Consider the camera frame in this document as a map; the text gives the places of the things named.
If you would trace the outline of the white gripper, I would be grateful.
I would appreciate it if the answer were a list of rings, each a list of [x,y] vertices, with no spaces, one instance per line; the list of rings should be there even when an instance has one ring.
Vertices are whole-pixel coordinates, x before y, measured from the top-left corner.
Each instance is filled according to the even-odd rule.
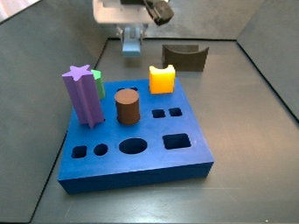
[[[146,9],[138,4],[121,4],[120,0],[92,0],[93,18],[98,24],[142,24],[140,39],[145,39],[148,24],[153,22]],[[116,35],[124,37],[124,27],[116,26]]]

